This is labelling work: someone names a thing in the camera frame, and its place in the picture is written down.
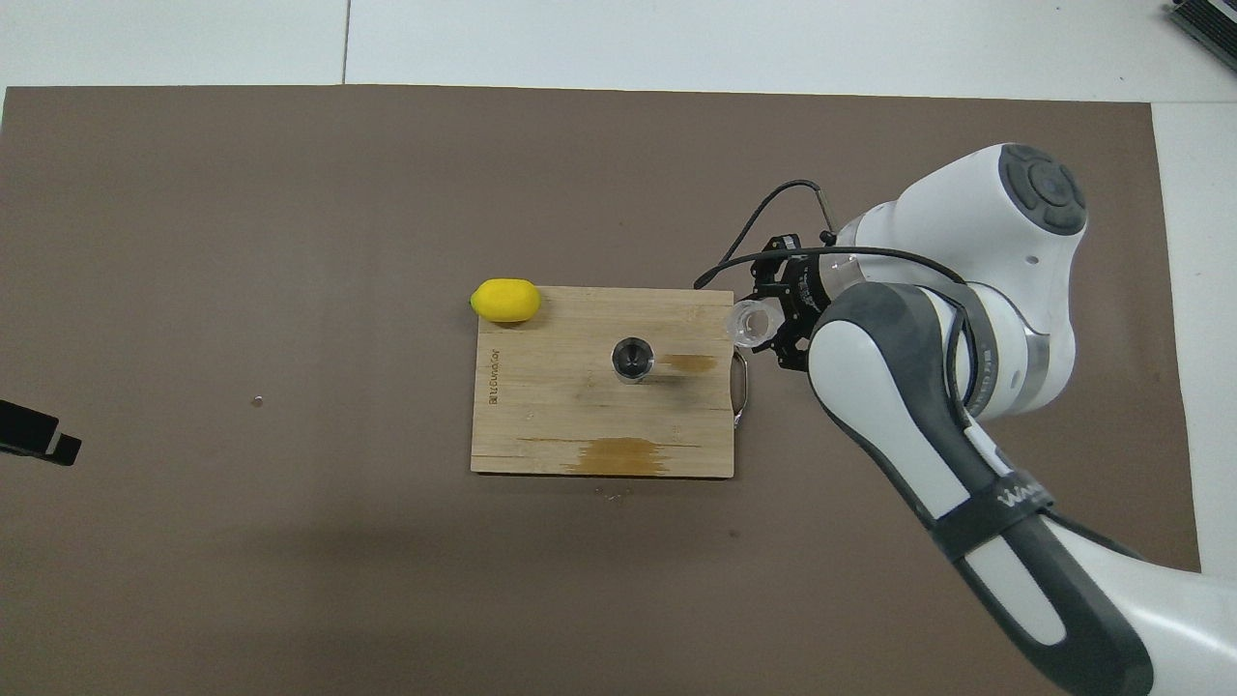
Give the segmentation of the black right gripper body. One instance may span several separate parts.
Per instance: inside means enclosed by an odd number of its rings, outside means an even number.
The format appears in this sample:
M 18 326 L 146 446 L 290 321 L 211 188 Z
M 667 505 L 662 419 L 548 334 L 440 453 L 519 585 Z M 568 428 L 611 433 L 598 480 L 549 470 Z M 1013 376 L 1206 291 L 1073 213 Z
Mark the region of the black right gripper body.
M 782 303 L 762 300 L 764 305 L 776 309 L 773 325 L 779 329 L 810 330 L 816 326 L 823 310 L 830 304 L 830 297 L 823 287 L 820 276 L 820 257 L 814 253 L 795 253 L 785 257 L 783 279 L 790 287 L 790 294 Z

